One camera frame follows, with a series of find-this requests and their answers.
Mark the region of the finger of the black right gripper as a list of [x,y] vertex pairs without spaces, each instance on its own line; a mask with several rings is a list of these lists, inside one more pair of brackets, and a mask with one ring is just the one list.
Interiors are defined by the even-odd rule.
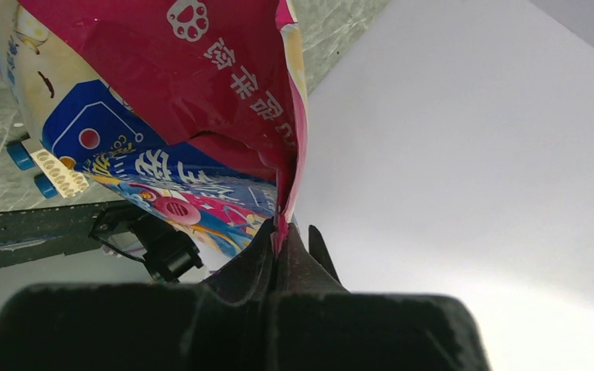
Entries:
[[309,226],[309,247],[310,255],[320,264],[320,266],[340,284],[340,278],[336,272],[326,242],[321,232],[313,225]]

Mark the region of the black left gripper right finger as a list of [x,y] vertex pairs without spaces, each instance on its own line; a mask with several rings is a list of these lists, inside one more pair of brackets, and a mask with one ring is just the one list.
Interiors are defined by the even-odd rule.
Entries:
[[266,312],[269,370],[488,370],[457,298],[354,294],[307,251],[296,226],[277,257]]

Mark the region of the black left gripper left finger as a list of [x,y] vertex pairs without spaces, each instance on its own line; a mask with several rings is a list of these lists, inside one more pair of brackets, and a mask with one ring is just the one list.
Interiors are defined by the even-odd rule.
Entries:
[[271,220],[199,284],[36,284],[0,311],[0,370],[274,370]]

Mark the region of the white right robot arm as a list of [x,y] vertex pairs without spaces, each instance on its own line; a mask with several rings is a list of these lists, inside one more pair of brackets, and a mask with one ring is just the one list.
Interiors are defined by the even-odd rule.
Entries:
[[[117,232],[132,233],[145,252],[136,260],[144,264],[153,280],[174,283],[193,267],[202,267],[193,238],[137,206],[106,209],[89,233],[120,255],[131,254],[116,247],[109,237]],[[228,301],[240,301],[245,295],[271,291],[343,291],[322,234],[309,227],[309,241],[303,243],[298,227],[291,223],[287,237],[276,251],[275,223],[262,223],[248,247],[216,270],[205,284]]]

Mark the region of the pink pet food bag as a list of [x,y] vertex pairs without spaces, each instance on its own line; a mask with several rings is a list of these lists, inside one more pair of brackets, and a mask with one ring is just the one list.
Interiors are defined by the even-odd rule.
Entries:
[[233,257],[279,251],[305,158],[290,1],[0,1],[0,74],[31,139]]

